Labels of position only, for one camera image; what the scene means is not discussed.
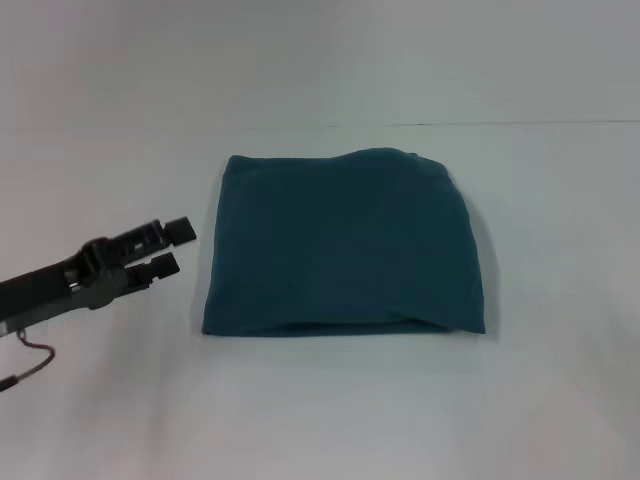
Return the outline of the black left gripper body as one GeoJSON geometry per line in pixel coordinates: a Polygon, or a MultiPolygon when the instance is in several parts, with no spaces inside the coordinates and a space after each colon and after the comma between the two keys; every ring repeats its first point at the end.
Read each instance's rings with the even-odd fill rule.
{"type": "Polygon", "coordinates": [[[106,238],[56,264],[0,282],[0,326],[32,326],[68,311],[95,310],[127,286],[126,263],[106,238]]]}

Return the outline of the teal blue t-shirt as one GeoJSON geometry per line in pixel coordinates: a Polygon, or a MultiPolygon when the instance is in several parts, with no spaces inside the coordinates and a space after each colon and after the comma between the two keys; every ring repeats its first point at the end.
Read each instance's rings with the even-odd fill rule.
{"type": "Polygon", "coordinates": [[[207,335],[485,330],[465,201],[442,164],[414,153],[232,156],[213,249],[207,335]]]}

